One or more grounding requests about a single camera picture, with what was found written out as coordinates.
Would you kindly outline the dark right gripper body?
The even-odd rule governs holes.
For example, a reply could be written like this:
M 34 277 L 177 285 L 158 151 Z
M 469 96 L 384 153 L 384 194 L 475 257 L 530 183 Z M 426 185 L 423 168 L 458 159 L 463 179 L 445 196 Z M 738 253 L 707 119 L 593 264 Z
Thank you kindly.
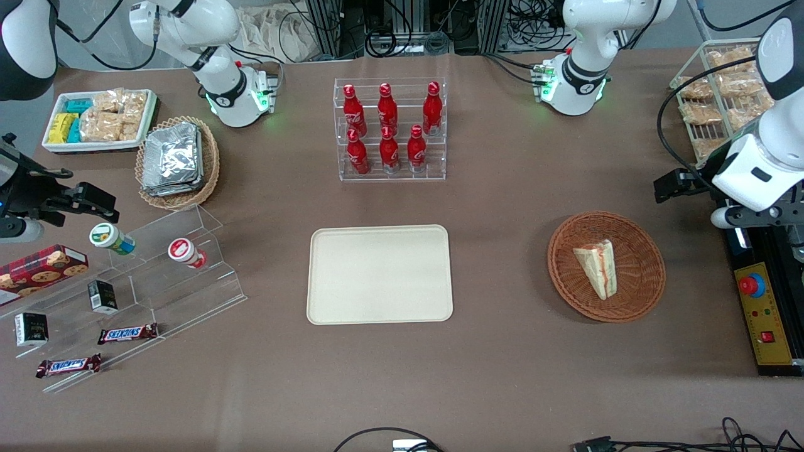
M 2 142 L 2 218 L 38 218 L 43 203 L 43 167 Z

